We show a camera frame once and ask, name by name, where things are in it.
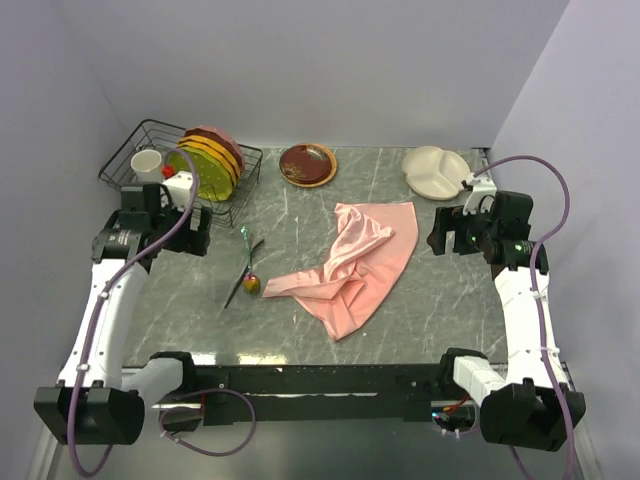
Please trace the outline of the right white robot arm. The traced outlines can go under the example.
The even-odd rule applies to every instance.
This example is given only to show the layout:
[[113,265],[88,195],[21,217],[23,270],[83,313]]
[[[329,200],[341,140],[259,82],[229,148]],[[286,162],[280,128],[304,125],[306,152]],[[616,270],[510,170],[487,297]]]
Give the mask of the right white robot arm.
[[586,412],[582,393],[570,389],[559,360],[548,308],[546,251],[529,238],[533,200],[521,193],[484,194],[475,213],[439,207],[427,243],[444,254],[454,235],[459,255],[480,253],[503,311],[507,372],[500,375],[477,351],[449,348],[437,385],[452,399],[467,393],[480,408],[480,431],[489,443],[555,452]]

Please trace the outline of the pink satin napkin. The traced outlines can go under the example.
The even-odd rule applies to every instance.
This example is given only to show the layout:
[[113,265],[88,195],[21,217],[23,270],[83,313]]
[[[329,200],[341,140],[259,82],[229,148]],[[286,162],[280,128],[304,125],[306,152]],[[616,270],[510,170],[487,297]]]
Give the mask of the pink satin napkin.
[[418,243],[415,206],[338,203],[337,236],[320,267],[271,278],[265,298],[294,298],[336,342],[359,330],[404,272]]

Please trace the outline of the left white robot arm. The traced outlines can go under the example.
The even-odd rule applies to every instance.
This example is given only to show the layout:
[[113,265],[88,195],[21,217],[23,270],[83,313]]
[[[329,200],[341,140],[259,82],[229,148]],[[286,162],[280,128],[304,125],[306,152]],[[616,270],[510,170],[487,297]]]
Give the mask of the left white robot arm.
[[187,172],[161,183],[129,184],[92,242],[91,288],[73,348],[56,384],[40,387],[34,409],[63,445],[131,445],[145,412],[169,395],[197,393],[188,352],[159,352],[129,379],[122,374],[134,307],[153,260],[163,249],[204,256],[212,213],[197,208]]

